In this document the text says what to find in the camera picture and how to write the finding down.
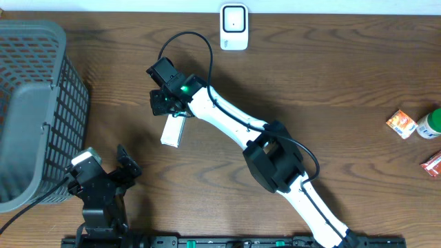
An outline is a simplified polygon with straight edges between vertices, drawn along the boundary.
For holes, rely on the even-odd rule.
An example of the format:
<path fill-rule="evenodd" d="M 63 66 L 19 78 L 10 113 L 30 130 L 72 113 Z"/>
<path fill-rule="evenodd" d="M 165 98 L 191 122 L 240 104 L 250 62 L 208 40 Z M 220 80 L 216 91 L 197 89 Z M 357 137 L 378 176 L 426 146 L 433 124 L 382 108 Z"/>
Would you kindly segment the white green medicine box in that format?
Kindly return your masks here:
<path fill-rule="evenodd" d="M 171 114 L 167 117 L 161 143 L 178 148 L 184 129 L 186 118 L 184 116 L 173 117 Z"/>

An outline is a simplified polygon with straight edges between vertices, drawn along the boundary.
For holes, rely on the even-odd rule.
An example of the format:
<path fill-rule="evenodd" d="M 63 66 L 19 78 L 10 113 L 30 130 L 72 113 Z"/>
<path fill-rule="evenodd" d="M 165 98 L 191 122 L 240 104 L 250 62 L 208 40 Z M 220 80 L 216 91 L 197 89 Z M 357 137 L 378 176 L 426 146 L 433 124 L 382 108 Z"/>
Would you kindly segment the small orange snack box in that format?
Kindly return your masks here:
<path fill-rule="evenodd" d="M 386 124 L 402 139 L 409 138 L 418 127 L 418 124 L 402 110 L 397 110 Z"/>

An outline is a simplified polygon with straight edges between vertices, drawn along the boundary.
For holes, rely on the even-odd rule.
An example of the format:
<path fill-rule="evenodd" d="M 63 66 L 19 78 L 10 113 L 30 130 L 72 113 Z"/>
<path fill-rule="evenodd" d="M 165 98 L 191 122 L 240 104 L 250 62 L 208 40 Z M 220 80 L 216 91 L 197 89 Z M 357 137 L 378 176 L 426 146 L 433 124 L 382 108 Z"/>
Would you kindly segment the green lid white jar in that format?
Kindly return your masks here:
<path fill-rule="evenodd" d="M 417 133 L 425 139 L 433 139 L 440 136 L 440 113 L 438 108 L 423 116 L 418 122 Z"/>

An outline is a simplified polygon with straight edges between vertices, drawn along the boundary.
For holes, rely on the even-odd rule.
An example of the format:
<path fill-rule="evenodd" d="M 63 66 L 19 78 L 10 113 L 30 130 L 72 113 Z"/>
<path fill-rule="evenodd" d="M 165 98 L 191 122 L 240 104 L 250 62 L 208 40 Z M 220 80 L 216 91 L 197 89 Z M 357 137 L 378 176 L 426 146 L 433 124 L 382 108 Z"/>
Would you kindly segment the red Top chocolate bar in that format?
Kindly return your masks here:
<path fill-rule="evenodd" d="M 434 154 L 425 163 L 420 166 L 423 168 L 430 176 L 437 177 L 440 175 L 440 161 L 441 161 L 441 151 Z"/>

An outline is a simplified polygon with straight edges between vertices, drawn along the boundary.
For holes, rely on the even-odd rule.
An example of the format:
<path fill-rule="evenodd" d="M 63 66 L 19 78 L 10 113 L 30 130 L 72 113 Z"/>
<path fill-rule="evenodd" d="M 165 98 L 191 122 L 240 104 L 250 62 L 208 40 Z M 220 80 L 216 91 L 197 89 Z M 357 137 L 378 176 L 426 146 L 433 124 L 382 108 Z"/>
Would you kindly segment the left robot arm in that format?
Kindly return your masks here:
<path fill-rule="evenodd" d="M 142 234 L 130 230 L 124 195 L 135 185 L 142 169 L 126 152 L 117 146 L 117 161 L 121 164 L 105 172 L 102 159 L 89 147 L 72 160 L 67 168 L 68 192 L 83 201 L 84 223 L 73 240 L 62 240 L 62 247 L 144 247 L 148 241 Z"/>

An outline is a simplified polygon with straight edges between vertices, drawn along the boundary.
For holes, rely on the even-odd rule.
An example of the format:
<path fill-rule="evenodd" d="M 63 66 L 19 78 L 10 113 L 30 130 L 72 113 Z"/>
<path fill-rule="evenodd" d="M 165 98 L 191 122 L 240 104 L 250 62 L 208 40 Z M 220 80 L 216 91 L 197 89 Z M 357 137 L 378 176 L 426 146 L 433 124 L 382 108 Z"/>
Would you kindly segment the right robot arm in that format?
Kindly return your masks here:
<path fill-rule="evenodd" d="M 159 86 L 150 92 L 154 115 L 195 116 L 216 127 L 242 148 L 254 179 L 298 212 L 319 245 L 350 247 L 349 228 L 319 197 L 302 163 L 301 153 L 310 150 L 293 140 L 282 123 L 266 123 L 244 113 L 201 77 L 176 70 L 166 57 L 146 72 Z"/>

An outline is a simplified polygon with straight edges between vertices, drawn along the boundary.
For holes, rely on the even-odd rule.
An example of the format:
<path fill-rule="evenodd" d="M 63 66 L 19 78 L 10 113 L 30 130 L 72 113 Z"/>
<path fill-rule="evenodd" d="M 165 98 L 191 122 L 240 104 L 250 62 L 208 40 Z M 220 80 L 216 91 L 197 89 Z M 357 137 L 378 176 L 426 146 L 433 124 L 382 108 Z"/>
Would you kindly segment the white barcode scanner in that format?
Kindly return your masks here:
<path fill-rule="evenodd" d="M 220 7 L 220 47 L 222 50 L 246 50 L 249 41 L 249 10 L 242 3 Z"/>

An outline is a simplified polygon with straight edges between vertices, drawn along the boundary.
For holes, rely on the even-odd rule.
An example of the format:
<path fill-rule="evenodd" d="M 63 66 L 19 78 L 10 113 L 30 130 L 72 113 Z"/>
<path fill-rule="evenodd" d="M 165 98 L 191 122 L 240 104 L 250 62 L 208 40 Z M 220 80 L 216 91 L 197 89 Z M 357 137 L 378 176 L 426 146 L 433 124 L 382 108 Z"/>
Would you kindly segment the grey plastic mesh basket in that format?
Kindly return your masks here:
<path fill-rule="evenodd" d="M 71 197 L 59 186 L 84 148 L 90 95 L 54 22 L 1 22 L 1 212 L 43 196 Z"/>

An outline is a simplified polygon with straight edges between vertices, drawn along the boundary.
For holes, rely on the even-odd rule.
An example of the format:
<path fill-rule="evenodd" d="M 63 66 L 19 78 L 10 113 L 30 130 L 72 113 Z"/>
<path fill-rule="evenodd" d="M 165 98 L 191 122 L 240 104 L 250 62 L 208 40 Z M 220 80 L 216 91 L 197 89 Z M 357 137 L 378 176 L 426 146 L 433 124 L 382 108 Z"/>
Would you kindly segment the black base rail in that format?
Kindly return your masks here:
<path fill-rule="evenodd" d="M 272 248 L 319 247 L 311 236 L 288 238 L 179 238 L 176 236 L 132 236 L 113 240 L 91 238 L 64 238 L 61 248 L 75 247 L 138 247 L 138 248 Z"/>

